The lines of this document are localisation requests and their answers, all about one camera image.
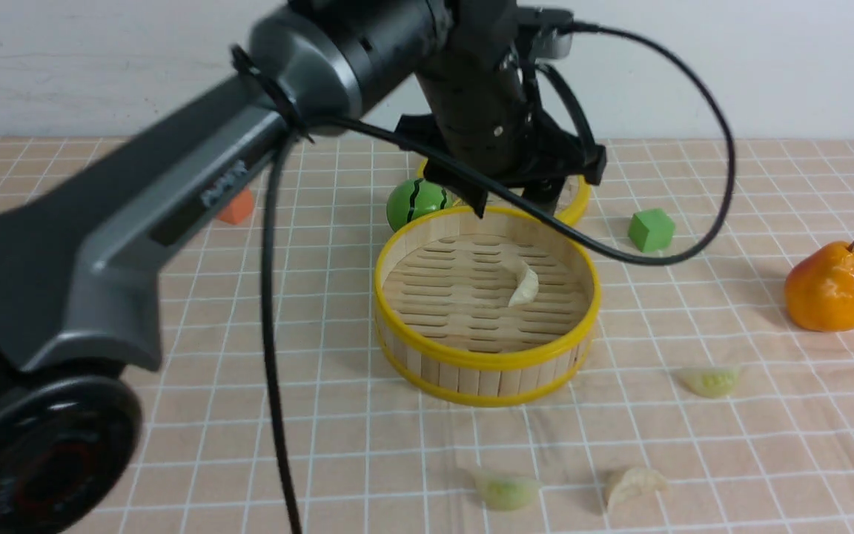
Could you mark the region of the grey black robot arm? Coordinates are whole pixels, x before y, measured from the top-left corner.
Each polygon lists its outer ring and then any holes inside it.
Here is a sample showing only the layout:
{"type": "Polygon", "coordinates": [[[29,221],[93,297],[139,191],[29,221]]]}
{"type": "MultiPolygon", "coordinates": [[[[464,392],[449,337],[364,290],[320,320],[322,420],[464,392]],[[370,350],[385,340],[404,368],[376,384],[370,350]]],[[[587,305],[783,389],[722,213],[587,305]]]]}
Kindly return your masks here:
{"type": "Polygon", "coordinates": [[[157,280],[296,139],[336,136],[417,74],[427,118],[399,131],[499,182],[595,173],[592,142],[522,94],[525,60],[569,52],[569,10],[514,1],[289,1],[231,51],[234,74],[44,196],[0,213],[0,533],[60,533],[139,442],[125,367],[162,364],[157,280]]]}

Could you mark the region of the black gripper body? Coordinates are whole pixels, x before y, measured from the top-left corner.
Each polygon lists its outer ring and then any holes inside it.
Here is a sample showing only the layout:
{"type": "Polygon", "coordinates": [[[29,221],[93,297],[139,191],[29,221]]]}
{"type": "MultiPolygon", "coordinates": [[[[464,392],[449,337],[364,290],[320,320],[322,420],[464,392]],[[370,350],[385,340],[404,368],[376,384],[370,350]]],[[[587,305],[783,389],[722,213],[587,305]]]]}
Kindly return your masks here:
{"type": "Polygon", "coordinates": [[[416,73],[430,113],[404,115],[394,132],[554,213],[567,178],[602,182],[606,149],[550,61],[518,56],[517,35],[453,30],[416,73]]]}

